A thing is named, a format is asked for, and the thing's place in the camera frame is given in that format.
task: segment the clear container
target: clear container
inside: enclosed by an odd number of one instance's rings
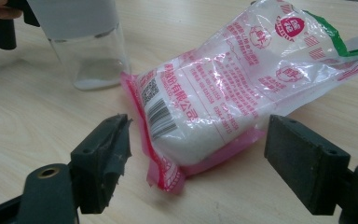
[[[28,0],[73,85],[119,84],[131,72],[115,0]]]
[[[120,73],[131,72],[120,24],[99,35],[49,41],[79,90],[118,85]]]

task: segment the plastic wrapper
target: plastic wrapper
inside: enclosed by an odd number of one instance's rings
[[[199,48],[138,76],[122,74],[139,114],[147,181],[180,192],[286,116],[358,75],[358,37],[280,0],[257,1]]]

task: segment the wooden table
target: wooden table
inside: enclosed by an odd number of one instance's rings
[[[139,74],[196,48],[250,5],[249,0],[117,0],[119,17]],[[358,36],[358,3],[291,1],[326,18],[343,39]],[[16,20],[18,47],[0,50],[0,203],[22,193],[25,177],[41,166],[70,160],[69,153],[103,119],[128,113],[121,87],[73,88],[42,30]],[[358,77],[290,115],[351,154],[358,165]],[[264,158],[265,139],[223,165],[186,181],[180,195],[150,188],[148,158],[131,125],[132,157],[115,196],[101,215],[81,223],[337,223],[314,217]]]

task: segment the bag of sugar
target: bag of sugar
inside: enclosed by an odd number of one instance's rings
[[[148,182],[177,193],[262,137],[270,114],[357,74],[358,37],[344,43],[323,18],[260,0],[199,48],[121,83],[139,113]]]

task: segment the black clamp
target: black clamp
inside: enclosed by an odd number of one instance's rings
[[[127,115],[104,120],[71,153],[71,162],[31,172],[21,196],[0,204],[0,224],[79,223],[101,214],[112,198],[130,152]]]
[[[358,166],[351,155],[296,120],[271,115],[265,157],[313,215],[331,216],[342,208],[339,223],[358,224]]]

